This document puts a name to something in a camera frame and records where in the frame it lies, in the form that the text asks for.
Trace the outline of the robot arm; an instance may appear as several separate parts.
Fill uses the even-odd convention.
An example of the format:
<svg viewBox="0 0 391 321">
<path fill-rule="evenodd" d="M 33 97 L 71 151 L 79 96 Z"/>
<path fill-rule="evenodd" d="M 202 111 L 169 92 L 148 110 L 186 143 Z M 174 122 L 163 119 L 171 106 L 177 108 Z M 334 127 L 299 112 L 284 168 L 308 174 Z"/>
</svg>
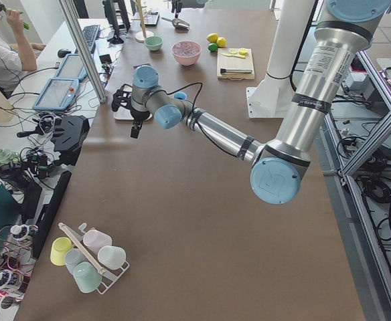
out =
<svg viewBox="0 0 391 321">
<path fill-rule="evenodd" d="M 351 61 L 370 46 L 390 5 L 389 1 L 327 1 L 315 28 L 316 45 L 297 89 L 290 92 L 285 78 L 303 44 L 303 24 L 310 22 L 315 2 L 285 2 L 266 77 L 249 96 L 250 101 L 261 100 L 259 123 L 272 126 L 275 137 L 268 142 L 240 132 L 194 102 L 174 98 L 159 85 L 151 66 L 139 66 L 133 73 L 131 110 L 151 115 L 165 129 L 184 122 L 223 152 L 251 164 L 250 185 L 259 199 L 287 203 L 299 192 L 311 162 L 311 145 Z"/>
</svg>

